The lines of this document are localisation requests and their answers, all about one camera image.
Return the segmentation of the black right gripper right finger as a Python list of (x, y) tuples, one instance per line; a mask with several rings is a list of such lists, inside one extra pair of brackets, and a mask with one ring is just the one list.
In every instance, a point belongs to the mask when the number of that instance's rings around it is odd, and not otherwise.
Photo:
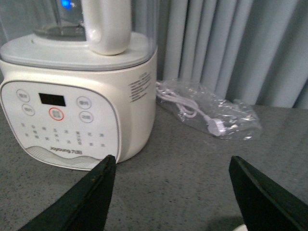
[(239, 156), (229, 174), (248, 231), (306, 231), (308, 206)]

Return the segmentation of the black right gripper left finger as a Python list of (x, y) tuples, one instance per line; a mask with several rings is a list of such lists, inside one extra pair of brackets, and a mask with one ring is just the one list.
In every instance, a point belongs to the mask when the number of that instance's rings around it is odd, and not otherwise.
[(115, 157), (108, 155), (21, 231), (102, 231), (110, 206)]

